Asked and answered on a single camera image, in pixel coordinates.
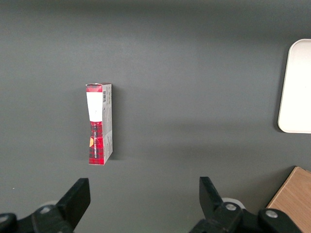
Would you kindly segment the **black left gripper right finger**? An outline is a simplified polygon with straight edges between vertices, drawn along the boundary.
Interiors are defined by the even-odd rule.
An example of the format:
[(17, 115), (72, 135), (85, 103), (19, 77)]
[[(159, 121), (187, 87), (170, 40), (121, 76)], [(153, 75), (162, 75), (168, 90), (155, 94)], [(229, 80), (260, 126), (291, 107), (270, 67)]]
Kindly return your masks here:
[(191, 233), (300, 233), (284, 212), (261, 209), (256, 215), (238, 204), (223, 201), (209, 177), (200, 177), (199, 201), (205, 216)]

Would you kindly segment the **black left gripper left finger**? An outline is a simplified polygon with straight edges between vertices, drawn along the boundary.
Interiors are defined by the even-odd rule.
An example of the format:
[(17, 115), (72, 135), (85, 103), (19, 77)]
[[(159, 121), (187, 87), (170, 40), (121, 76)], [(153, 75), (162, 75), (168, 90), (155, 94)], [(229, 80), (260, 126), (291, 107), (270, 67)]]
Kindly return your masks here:
[(90, 204), (89, 179), (79, 178), (56, 204), (46, 204), (23, 219), (1, 213), (2, 233), (72, 233)]

